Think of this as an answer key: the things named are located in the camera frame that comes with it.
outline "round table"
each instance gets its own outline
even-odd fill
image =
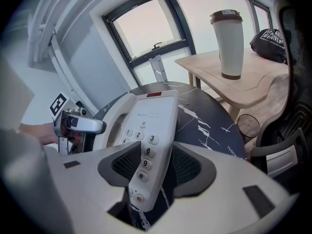
[[[138,96],[172,89],[180,93],[175,141],[245,158],[243,140],[232,118],[220,103],[204,91],[185,83],[169,81],[144,85],[128,93]],[[94,118],[102,120],[114,103],[125,94],[103,107]],[[137,227],[148,230],[162,216],[173,203],[175,186],[175,172],[169,163],[154,208],[143,213],[132,206]]]

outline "wooden desk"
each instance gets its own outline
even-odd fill
[[[221,76],[218,50],[184,57],[175,62],[199,77],[229,103],[229,114],[233,120],[241,108],[249,108],[264,101],[274,79],[288,74],[286,64],[264,59],[250,48],[245,49],[242,77],[239,80]]]

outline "office chair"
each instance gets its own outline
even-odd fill
[[[251,163],[282,184],[300,191],[312,147],[312,62],[287,0],[275,0],[274,12],[289,68],[289,93],[283,110],[260,129]]]

